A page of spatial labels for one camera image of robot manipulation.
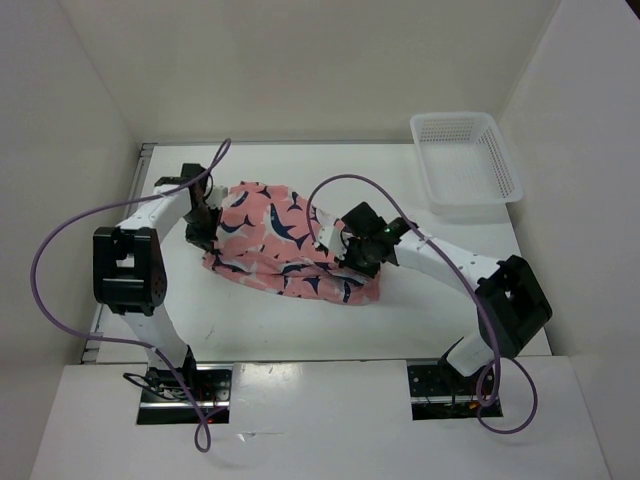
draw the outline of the pink cloth with whale pattern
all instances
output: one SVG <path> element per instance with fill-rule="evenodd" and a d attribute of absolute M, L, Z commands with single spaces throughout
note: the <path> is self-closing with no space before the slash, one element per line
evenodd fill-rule
<path fill-rule="evenodd" d="M 214 254 L 204 266 L 223 277 L 278 295 L 364 305 L 380 296 L 379 278 L 340 268 L 314 248 L 305 218 L 307 201 L 283 185 L 241 182 L 224 199 Z M 336 217 L 311 207 L 316 235 Z"/>

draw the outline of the shark print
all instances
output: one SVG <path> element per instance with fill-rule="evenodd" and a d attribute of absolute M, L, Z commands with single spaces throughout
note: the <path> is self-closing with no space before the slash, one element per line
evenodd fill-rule
<path fill-rule="evenodd" d="M 284 185 L 242 182 L 229 189 L 205 268 L 221 277 L 282 297 L 365 305 L 380 296 L 379 275 L 364 277 L 314 248 L 306 220 L 308 202 Z M 341 221 L 311 206 L 312 228 Z"/>

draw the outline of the white basket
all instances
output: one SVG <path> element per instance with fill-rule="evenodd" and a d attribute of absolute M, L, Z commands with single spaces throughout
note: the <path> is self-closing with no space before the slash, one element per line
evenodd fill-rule
<path fill-rule="evenodd" d="M 522 185 L 491 115 L 414 115 L 411 133 L 435 206 L 495 205 L 522 198 Z"/>

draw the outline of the pink blanket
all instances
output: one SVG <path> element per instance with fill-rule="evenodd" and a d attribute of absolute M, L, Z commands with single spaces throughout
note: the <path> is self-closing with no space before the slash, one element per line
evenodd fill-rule
<path fill-rule="evenodd" d="M 290 188 L 241 182 L 230 189 L 214 243 L 204 266 L 229 280 L 289 297 L 364 305 L 380 295 L 371 279 L 340 268 L 333 256 L 314 248 L 305 219 L 307 201 Z M 342 222 L 311 207 L 317 235 L 321 225 Z"/>

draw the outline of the crumpled cloth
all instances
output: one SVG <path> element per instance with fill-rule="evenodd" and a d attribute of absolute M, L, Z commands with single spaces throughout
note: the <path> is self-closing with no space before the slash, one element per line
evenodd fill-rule
<path fill-rule="evenodd" d="M 332 254 L 313 246 L 305 218 L 306 199 L 284 185 L 241 182 L 222 204 L 214 252 L 203 265 L 223 277 L 288 297 L 364 305 L 380 297 L 379 278 L 340 268 Z M 344 227 L 311 207 L 311 224 Z"/>

